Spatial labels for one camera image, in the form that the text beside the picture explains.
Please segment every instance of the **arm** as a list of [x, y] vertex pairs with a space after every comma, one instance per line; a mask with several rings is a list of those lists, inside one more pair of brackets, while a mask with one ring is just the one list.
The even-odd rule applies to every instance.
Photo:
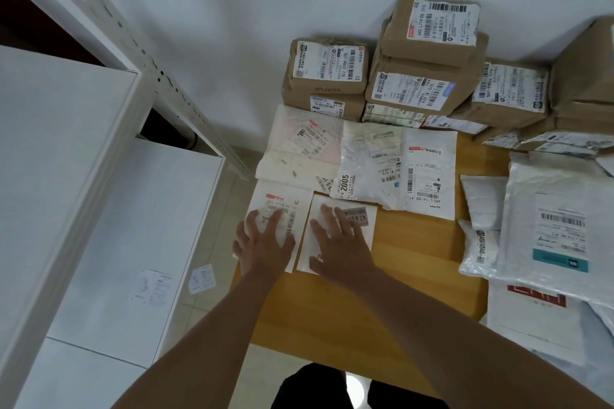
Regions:
[[355, 293], [450, 407], [611, 409], [545, 360], [375, 267], [361, 228], [339, 208], [322, 212], [330, 237], [311, 220], [322, 251], [311, 270]]
[[282, 248], [275, 239], [281, 213], [271, 216], [262, 234], [256, 228], [258, 211], [246, 219], [248, 234], [239, 223], [233, 252], [239, 257], [241, 280], [113, 409], [228, 407], [260, 309], [294, 249], [292, 235]]

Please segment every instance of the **finger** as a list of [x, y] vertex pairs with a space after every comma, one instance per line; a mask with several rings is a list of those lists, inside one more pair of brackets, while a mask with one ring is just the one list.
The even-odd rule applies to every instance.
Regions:
[[360, 227], [360, 225], [358, 225], [358, 222], [355, 220], [350, 220], [349, 224], [350, 224], [350, 227], [352, 227], [352, 229], [354, 230], [354, 238], [364, 243], [365, 236], [362, 234], [362, 227]]
[[292, 255], [292, 251], [294, 250], [294, 246], [296, 246], [296, 240], [294, 239], [294, 235], [290, 233], [289, 235], [286, 235], [286, 241], [284, 241], [281, 251], [290, 257], [290, 255]]
[[239, 245], [239, 241], [235, 240], [235, 241], [232, 242], [232, 252], [238, 258], [241, 257], [241, 255], [243, 253], [243, 249], [241, 249], [241, 246]]
[[348, 218], [343, 213], [340, 207], [335, 207], [335, 215], [337, 215], [337, 220], [339, 220], [339, 226], [342, 229], [342, 233], [344, 235], [351, 236], [352, 227], [350, 226]]
[[265, 232], [264, 235], [266, 236], [271, 236], [271, 235], [275, 235], [275, 230], [277, 229], [277, 224], [279, 223], [279, 219], [281, 218], [281, 215], [284, 213], [283, 210], [281, 209], [277, 209], [276, 211], [274, 211], [272, 213], [272, 215], [269, 218], [269, 221], [266, 223], [266, 228], [265, 228]]
[[320, 207], [322, 214], [324, 215], [324, 220], [326, 221], [326, 225], [328, 227], [328, 233], [330, 233], [331, 238], [338, 238], [342, 235], [342, 229], [339, 227], [339, 223], [333, 213], [333, 209], [328, 207], [326, 204], [322, 204]]
[[309, 268], [318, 275], [324, 273], [324, 263], [316, 257], [309, 258]]
[[318, 223], [317, 220], [311, 219], [310, 221], [311, 230], [313, 231], [318, 244], [320, 245], [320, 250], [322, 250], [323, 245], [325, 245], [330, 239], [326, 230], [322, 228], [322, 226]]
[[256, 217], [258, 216], [258, 210], [252, 210], [245, 219], [245, 228], [248, 236], [251, 240], [256, 241], [260, 236], [258, 227], [256, 226]]
[[239, 241], [241, 249], [245, 249], [245, 246], [248, 245], [249, 236], [245, 233], [245, 223], [243, 223], [243, 220], [236, 226], [236, 238]]

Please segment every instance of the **hand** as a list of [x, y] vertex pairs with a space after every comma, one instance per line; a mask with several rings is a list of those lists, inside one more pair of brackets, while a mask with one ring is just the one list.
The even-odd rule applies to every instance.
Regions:
[[377, 271], [362, 229], [355, 221], [348, 220], [339, 207], [335, 207], [333, 213], [331, 207], [322, 204], [320, 210], [330, 237], [316, 220], [310, 221], [322, 251], [322, 261], [311, 257], [309, 266], [327, 280], [350, 291], [357, 291]]
[[284, 273], [296, 242], [294, 235], [289, 234], [282, 247], [277, 243], [275, 230], [282, 213], [281, 209], [273, 212], [263, 233], [256, 227], [257, 210], [248, 214], [245, 223], [237, 225], [232, 251], [239, 258], [243, 275], [253, 272], [274, 283]]

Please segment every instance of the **black pants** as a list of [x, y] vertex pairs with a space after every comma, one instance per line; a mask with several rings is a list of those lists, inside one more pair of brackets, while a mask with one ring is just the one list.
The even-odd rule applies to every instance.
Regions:
[[[372, 409], [425, 408], [447, 409], [441, 399], [403, 390], [382, 382], [371, 382], [366, 399]], [[345, 374], [320, 364], [309, 364], [289, 376], [279, 387], [271, 409], [352, 409]]]

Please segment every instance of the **wooden table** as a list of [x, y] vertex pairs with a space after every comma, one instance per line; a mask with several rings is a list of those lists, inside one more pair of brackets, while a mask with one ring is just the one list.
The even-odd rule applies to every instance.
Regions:
[[[458, 175], [506, 176], [509, 152], [473, 143], [462, 134], [456, 152], [456, 218], [469, 220]], [[488, 285], [458, 273], [463, 252], [464, 235], [456, 221], [378, 209], [375, 264], [479, 320], [486, 311]], [[239, 276], [237, 267], [233, 284]], [[437, 396], [372, 313], [351, 293], [315, 274], [283, 275], [260, 313], [252, 343]]]

